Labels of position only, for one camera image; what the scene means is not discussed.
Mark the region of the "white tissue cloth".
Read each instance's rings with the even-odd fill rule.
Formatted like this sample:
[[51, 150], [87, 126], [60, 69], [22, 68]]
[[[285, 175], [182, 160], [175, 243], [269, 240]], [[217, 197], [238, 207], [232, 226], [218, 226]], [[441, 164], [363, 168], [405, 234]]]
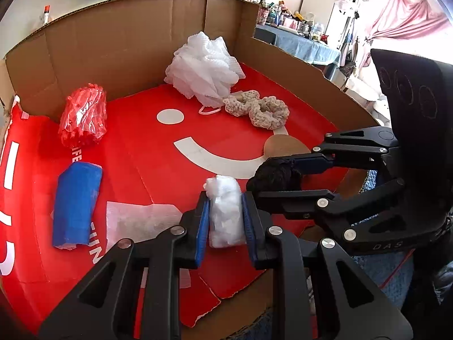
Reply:
[[222, 249], [245, 244], [242, 192], [236, 179], [216, 175], [206, 179], [204, 190], [210, 201], [210, 247]]

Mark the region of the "black fuzzy pompom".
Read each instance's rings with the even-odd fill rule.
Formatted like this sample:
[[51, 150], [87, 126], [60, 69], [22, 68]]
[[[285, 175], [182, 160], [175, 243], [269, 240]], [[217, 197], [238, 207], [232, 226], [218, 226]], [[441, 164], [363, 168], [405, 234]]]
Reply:
[[246, 189], [253, 194], [301, 190], [302, 174], [293, 160], [271, 157], [262, 163], [247, 181]]

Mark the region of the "brown round cork coaster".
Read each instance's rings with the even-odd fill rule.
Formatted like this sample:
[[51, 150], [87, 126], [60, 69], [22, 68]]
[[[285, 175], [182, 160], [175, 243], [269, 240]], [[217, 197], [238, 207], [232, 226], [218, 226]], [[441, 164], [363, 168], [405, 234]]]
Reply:
[[310, 149], [302, 141], [286, 134], [274, 134], [266, 140], [263, 146], [265, 158], [309, 153]]

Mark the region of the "cream crochet scrunchie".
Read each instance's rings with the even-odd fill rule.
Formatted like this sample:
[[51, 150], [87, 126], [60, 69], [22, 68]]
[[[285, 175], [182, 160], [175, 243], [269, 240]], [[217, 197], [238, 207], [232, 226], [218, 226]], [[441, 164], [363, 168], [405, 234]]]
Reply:
[[234, 117], [248, 116], [252, 125], [275, 131], [289, 118], [286, 103], [275, 96], [261, 97], [255, 90], [240, 91], [223, 100], [224, 109]]

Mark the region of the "blue cloth roll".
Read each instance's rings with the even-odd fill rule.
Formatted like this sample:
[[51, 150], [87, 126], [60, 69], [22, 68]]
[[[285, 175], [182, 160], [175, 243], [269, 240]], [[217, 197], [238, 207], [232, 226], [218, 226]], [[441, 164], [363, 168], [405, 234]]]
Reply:
[[52, 246], [73, 249], [87, 245], [103, 170], [93, 163], [75, 162], [57, 180]]

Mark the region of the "red mesh bag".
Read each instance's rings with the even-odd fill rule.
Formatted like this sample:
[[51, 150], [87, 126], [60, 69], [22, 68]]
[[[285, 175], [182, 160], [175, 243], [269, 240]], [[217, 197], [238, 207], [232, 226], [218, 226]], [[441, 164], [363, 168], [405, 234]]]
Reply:
[[66, 98], [58, 135], [69, 148], [97, 144], [107, 133], [107, 95], [97, 84], [73, 91]]

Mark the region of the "white mesh bath pouf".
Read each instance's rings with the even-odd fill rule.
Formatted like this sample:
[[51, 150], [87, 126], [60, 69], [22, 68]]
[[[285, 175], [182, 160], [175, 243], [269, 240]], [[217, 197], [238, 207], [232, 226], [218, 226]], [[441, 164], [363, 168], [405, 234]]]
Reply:
[[229, 54], [223, 38], [211, 40], [201, 31], [174, 52], [164, 82], [188, 99], [195, 97], [204, 107], [219, 108], [231, 87], [244, 78], [243, 69]]

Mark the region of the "blue knitted blanket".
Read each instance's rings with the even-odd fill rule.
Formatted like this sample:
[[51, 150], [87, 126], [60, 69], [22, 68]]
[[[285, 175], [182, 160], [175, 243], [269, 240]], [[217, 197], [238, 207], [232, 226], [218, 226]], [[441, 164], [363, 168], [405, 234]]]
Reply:
[[[413, 259], [406, 252], [353, 256], [358, 266], [399, 309], [403, 307], [413, 276]], [[271, 339], [272, 310], [266, 309], [251, 325], [227, 339]]]

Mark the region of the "pink curtain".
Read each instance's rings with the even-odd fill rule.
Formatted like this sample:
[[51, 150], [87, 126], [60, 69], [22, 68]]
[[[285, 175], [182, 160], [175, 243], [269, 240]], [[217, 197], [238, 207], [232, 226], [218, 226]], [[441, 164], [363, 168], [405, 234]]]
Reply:
[[428, 0], [379, 0], [381, 6], [366, 29], [368, 46], [376, 39], [419, 39], [450, 25], [445, 13], [432, 9]]

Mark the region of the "table with blue cloth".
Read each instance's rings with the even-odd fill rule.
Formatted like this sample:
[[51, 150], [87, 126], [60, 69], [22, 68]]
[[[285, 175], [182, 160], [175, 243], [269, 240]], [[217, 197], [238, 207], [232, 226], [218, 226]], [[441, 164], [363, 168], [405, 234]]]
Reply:
[[334, 73], [339, 67], [339, 50], [273, 26], [257, 25], [256, 27], [276, 34], [276, 44], [274, 46], [307, 64], [323, 67], [324, 76], [329, 80], [333, 79]]

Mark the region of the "white wardrobe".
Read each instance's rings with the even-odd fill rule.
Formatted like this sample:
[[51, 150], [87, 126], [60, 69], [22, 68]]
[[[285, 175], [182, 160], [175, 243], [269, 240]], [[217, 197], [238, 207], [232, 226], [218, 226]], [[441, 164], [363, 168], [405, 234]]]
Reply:
[[321, 24], [328, 36], [328, 45], [338, 48], [348, 20], [347, 8], [352, 0], [302, 0], [304, 18], [313, 18]]

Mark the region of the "cardboard box red interior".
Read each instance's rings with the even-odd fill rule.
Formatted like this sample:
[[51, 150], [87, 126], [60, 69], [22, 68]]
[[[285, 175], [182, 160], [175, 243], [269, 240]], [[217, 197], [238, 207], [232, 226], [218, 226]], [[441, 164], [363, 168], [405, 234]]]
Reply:
[[[253, 37], [258, 7], [244, 0], [111, 0], [40, 28], [1, 59], [1, 99], [12, 112], [1, 132], [1, 307], [20, 335], [52, 309], [106, 252], [107, 201], [196, 206], [208, 177], [244, 185], [271, 132], [248, 118], [199, 113], [200, 103], [164, 82], [191, 35], [222, 37], [255, 89], [287, 103], [285, 133], [306, 146], [329, 132], [375, 124], [320, 70]], [[107, 95], [107, 133], [69, 148], [58, 129], [66, 98], [88, 83]], [[86, 246], [52, 246], [59, 175], [72, 163], [102, 167]]]

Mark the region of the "black chair back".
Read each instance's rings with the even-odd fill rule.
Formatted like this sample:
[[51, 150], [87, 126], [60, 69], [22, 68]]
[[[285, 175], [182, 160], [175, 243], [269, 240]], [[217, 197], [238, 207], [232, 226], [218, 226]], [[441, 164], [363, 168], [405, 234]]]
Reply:
[[263, 28], [256, 27], [253, 37], [257, 40], [265, 42], [266, 44], [276, 44], [276, 34]]

